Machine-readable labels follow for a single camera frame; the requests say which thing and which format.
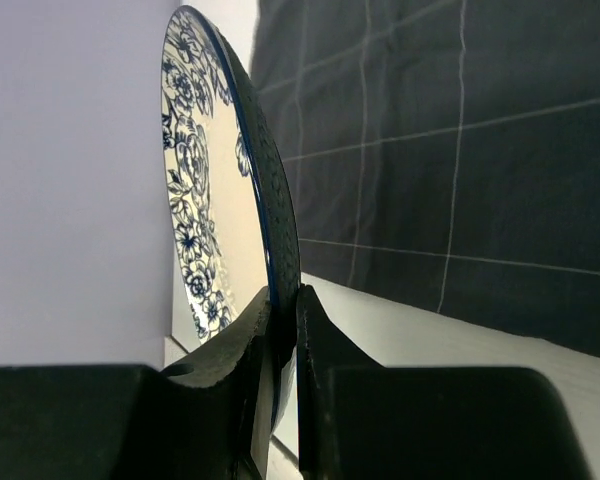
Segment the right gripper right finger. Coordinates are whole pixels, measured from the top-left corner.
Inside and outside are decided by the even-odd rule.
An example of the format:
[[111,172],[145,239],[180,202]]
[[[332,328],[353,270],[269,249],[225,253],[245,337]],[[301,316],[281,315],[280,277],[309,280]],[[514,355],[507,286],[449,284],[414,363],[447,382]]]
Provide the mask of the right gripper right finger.
[[588,479],[557,389],[525,367],[385,367],[296,302],[299,469],[307,479]]

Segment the blue floral plate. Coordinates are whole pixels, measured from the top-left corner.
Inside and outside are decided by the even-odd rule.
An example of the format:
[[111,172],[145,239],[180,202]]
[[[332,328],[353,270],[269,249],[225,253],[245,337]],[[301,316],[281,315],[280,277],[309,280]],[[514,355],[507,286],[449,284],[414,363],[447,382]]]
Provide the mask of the blue floral plate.
[[278,148],[228,40],[188,5],[166,28],[161,119],[177,332],[205,343],[261,290],[291,313],[299,247]]

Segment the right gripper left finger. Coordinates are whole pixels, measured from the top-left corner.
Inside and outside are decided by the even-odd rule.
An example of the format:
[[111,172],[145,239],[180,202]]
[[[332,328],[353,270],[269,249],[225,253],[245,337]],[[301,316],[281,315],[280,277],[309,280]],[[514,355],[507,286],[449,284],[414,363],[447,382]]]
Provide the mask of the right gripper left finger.
[[272,309],[163,370],[0,367],[0,479],[261,479],[272,431]]

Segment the dark checked cloth placemat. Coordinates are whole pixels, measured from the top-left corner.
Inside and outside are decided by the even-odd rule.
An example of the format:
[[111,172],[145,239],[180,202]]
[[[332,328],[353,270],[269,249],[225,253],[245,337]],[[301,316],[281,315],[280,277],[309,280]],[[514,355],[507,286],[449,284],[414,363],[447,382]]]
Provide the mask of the dark checked cloth placemat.
[[263,1],[303,272],[600,358],[600,0]]

